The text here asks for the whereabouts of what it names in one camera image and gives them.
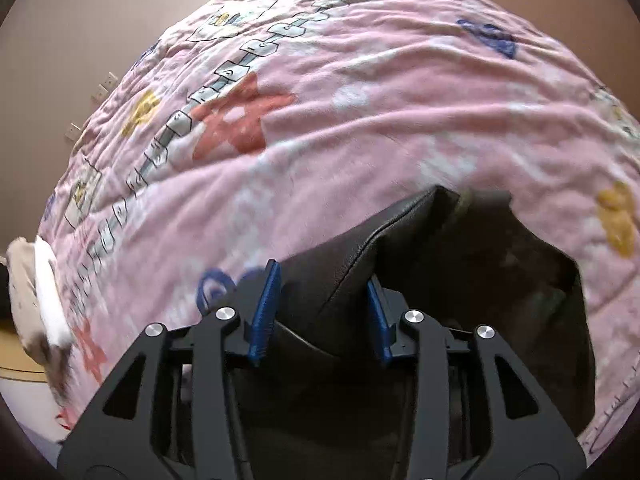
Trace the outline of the black leather jacket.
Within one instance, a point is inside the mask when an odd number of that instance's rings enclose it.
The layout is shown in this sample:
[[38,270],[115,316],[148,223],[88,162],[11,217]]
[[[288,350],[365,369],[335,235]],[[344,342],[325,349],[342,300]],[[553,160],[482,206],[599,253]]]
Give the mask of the black leather jacket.
[[470,332],[493,327],[575,439],[594,412],[576,263],[515,218],[503,192],[432,188],[283,263],[264,365],[236,378],[257,479],[395,479],[410,380],[374,348],[368,284]]

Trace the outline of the beige and white cloth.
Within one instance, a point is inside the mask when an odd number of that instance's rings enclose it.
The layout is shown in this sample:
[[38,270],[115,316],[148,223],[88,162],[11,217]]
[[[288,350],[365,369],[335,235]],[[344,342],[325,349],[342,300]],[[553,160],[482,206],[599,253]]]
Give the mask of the beige and white cloth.
[[74,338],[62,307],[56,258],[41,237],[17,237],[6,250],[11,315],[26,354],[43,367],[55,401],[68,398],[67,365]]

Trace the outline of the pink patterned bed blanket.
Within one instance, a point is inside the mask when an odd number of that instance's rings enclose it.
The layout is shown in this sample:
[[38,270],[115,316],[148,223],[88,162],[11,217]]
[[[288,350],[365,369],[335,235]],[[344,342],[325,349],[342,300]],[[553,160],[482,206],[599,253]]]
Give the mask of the pink patterned bed blanket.
[[639,125],[490,0],[212,0],[87,120],[44,211],[75,337],[72,428],[142,328],[435,184],[506,190],[574,258],[596,357],[579,441],[639,397]]

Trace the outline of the white wall socket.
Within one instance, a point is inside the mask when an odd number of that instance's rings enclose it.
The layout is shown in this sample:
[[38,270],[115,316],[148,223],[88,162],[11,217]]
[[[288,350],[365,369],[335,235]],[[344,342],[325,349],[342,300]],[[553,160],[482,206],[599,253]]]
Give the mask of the white wall socket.
[[119,79],[116,75],[114,75],[111,72],[108,72],[107,75],[105,76],[105,78],[102,81],[102,86],[107,90],[107,91],[113,91],[117,84],[119,82]]
[[94,90],[91,97],[94,102],[101,104],[106,100],[109,94],[110,94],[110,90],[105,88],[103,84],[99,84],[96,87],[96,90]]
[[82,129],[78,125],[75,125],[73,122],[71,122],[65,130],[64,136],[70,142],[77,142],[81,136],[81,133]]

